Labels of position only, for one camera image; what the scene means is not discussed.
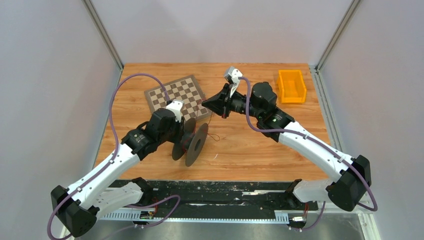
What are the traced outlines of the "dark grey cable spool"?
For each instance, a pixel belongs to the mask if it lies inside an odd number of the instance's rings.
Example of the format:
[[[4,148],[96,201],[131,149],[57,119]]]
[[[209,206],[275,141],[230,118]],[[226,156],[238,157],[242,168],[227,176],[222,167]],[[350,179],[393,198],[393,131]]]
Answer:
[[[196,124],[195,118],[187,120],[183,125],[181,139],[172,148],[172,159],[177,161],[186,155],[185,165],[187,167],[192,166],[198,159],[208,136],[209,125],[203,123],[197,128]]]

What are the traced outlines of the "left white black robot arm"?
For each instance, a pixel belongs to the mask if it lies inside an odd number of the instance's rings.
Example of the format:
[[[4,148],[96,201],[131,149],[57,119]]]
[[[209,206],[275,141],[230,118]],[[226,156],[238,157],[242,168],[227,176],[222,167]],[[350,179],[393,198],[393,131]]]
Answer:
[[[185,120],[180,110],[169,107],[156,110],[150,120],[130,130],[111,154],[97,167],[68,187],[57,185],[50,193],[53,212],[47,227],[57,217],[69,231],[65,239],[86,234],[103,216],[121,207],[138,204],[147,207],[153,193],[136,178],[117,190],[105,192],[126,170],[154,153],[165,142],[173,143],[173,159],[184,154],[183,147],[194,132],[196,120]]]

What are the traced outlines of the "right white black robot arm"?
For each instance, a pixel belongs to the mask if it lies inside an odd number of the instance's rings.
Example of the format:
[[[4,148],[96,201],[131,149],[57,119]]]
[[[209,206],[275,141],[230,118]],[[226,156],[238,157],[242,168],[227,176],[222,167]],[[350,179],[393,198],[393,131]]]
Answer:
[[[330,201],[347,212],[356,206],[377,211],[377,201],[370,189],[370,161],[363,155],[352,157],[331,147],[277,107],[276,102],[277,95],[268,82],[249,86],[246,95],[226,83],[219,93],[204,100],[202,106],[224,119],[230,112],[245,115],[254,131],[297,151],[326,173],[328,178],[324,180],[295,180],[285,195],[290,208],[298,209],[312,201]]]

